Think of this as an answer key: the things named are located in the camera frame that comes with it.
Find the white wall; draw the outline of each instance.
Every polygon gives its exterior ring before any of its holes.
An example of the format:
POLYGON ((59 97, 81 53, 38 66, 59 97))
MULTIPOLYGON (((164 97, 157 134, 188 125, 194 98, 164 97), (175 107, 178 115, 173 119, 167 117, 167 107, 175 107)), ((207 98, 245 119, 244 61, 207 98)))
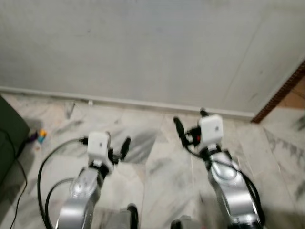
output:
POLYGON ((0 89, 257 113, 305 58, 305 0, 0 0, 0 89))

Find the black wire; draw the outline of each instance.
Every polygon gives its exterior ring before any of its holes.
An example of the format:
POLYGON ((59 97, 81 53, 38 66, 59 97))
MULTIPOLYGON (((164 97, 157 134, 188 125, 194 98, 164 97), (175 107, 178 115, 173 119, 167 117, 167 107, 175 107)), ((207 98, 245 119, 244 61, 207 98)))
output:
POLYGON ((52 223, 51 223, 50 216, 49 216, 49 201, 50 201, 51 194, 52 194, 53 190, 54 190, 57 186, 59 186, 59 185, 61 185, 61 184, 63 184, 63 183, 66 183, 66 182, 73 181, 73 179, 74 179, 74 178, 67 178, 67 179, 60 180, 59 182, 57 182, 57 183, 51 188, 51 190, 50 190, 49 193, 48 193, 48 196, 47 196, 47 199, 46 199, 46 203, 45 203, 44 209, 45 209, 45 214, 46 214, 47 221, 48 221, 48 223, 50 224, 50 226, 51 226, 52 228, 54 228, 54 227, 53 227, 53 225, 52 225, 52 223))
MULTIPOLYGON (((200 158, 200 159, 203 159, 200 155, 192 152, 187 146, 184 146, 184 148, 192 155, 194 155, 195 157, 197 158, 200 158)), ((206 159, 204 160, 205 162, 215 162, 215 163, 218 163, 220 165, 223 165, 223 166, 227 166, 227 167, 230 167, 232 169, 234 169, 236 172, 240 173, 244 180, 245 180, 245 183, 247 185, 247 188, 250 192, 250 195, 251 197, 253 198, 254 202, 256 203, 256 207, 257 207, 257 213, 259 215, 259 218, 260 218, 260 221, 261 221, 261 224, 264 225, 265 224, 265 214, 263 212, 263 209, 262 209, 262 206, 261 206, 261 199, 260 199, 260 196, 259 196, 259 193, 255 187, 255 185, 253 184, 253 182, 251 181, 251 179, 245 174, 243 173, 241 170, 235 168, 234 166, 232 165, 229 165, 227 163, 224 163, 224 162, 221 162, 221 161, 217 161, 217 160, 210 160, 210 159, 206 159)))
POLYGON ((9 140, 9 142, 10 142, 10 144, 11 144, 11 147, 13 148, 14 158, 16 159, 16 161, 17 161, 17 163, 18 163, 18 165, 19 165, 19 167, 20 167, 20 169, 21 169, 21 171, 22 171, 22 174, 23 174, 23 176, 24 176, 24 179, 25 179, 25 186, 24 186, 24 188, 23 188, 23 190, 22 190, 22 192, 21 192, 21 194, 20 194, 20 196, 19 196, 19 198, 18 198, 18 200, 17 200, 16 210, 15 210, 15 216, 14 216, 13 222, 12 222, 11 225, 10 225, 10 229, 11 229, 11 228, 13 227, 14 222, 15 222, 16 217, 17 217, 17 212, 18 212, 18 207, 19 207, 20 199, 21 199, 21 197, 22 197, 22 195, 23 195, 23 193, 24 193, 24 191, 25 191, 25 188, 26 188, 27 185, 28 185, 28 179, 27 179, 27 175, 25 174, 25 171, 24 171, 24 168, 23 168, 22 164, 21 164, 20 161, 17 159, 16 150, 15 150, 13 141, 12 141, 11 138, 10 138, 9 133, 8 133, 6 130, 2 129, 2 128, 0 128, 0 131, 3 132, 3 133, 7 136, 8 140, 9 140))
POLYGON ((41 214, 42 220, 44 225, 46 226, 47 229, 53 229, 52 225, 48 222, 46 214, 45 214, 45 210, 43 209, 43 205, 42 205, 42 200, 41 200, 41 174, 42 174, 42 169, 44 164, 47 162, 47 160, 60 148, 64 147, 65 145, 68 145, 70 143, 73 142, 78 142, 79 139, 72 139, 69 140, 65 143, 62 143, 61 145, 59 145, 58 147, 56 147, 52 152, 49 153, 49 155, 44 159, 44 161, 42 162, 40 168, 39 168, 39 172, 38 172, 38 177, 37 177, 37 199, 38 199, 38 205, 39 205, 39 212, 41 214))

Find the cable connector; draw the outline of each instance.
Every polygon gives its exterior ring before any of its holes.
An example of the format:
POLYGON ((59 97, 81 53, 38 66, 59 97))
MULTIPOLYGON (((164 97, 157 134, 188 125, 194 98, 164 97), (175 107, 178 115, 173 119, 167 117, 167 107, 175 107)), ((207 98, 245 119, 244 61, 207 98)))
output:
POLYGON ((78 139, 78 141, 83 145, 88 145, 88 137, 81 137, 80 139, 78 139))

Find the gray veining on marble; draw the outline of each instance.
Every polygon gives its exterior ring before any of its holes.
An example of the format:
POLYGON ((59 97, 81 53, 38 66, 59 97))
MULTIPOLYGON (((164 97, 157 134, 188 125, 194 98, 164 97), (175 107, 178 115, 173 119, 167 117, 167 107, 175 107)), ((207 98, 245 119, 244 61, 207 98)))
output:
MULTIPOLYGON (((94 130, 110 132, 115 152, 127 136, 132 142, 125 162, 105 179, 94 212, 93 229, 103 228, 111 214, 129 203, 138 207, 143 229, 169 229, 171 221, 181 215, 199 220, 207 229, 225 228, 204 163, 182 149, 173 124, 177 115, 187 129, 197 123, 199 115, 89 106, 85 102, 35 96, 5 94, 4 98, 32 128, 44 128, 48 132, 42 144, 27 145, 19 158, 28 176, 28 186, 20 201, 15 229, 43 228, 36 200, 37 173, 43 159, 59 144, 94 130), (66 114, 67 102, 75 103, 70 118, 66 114)), ((262 128, 224 119, 222 145, 257 185, 268 228, 302 229, 304 149, 300 136, 293 143, 290 137, 282 136, 288 135, 278 136, 273 124, 265 123, 262 128)), ((55 182, 76 176, 86 165, 85 146, 72 143, 60 149, 44 168, 43 198, 55 182)), ((20 169, 14 164, 0 187, 0 229, 10 226, 23 185, 20 169)), ((52 223, 68 195, 68 186, 58 187, 52 195, 52 223)))
POLYGON ((300 149, 305 149, 305 129, 298 130, 298 120, 304 116, 302 109, 275 108, 261 123, 270 133, 300 149))

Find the small toy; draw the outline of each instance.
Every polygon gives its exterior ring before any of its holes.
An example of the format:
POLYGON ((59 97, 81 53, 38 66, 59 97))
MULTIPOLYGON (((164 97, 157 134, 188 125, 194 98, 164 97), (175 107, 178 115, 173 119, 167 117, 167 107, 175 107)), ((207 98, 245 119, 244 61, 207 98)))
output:
POLYGON ((37 138, 37 141, 41 144, 46 136, 47 136, 47 132, 44 129, 41 129, 39 131, 39 136, 37 138))
POLYGON ((33 142, 38 138, 38 132, 35 129, 31 129, 28 135, 27 143, 33 142))

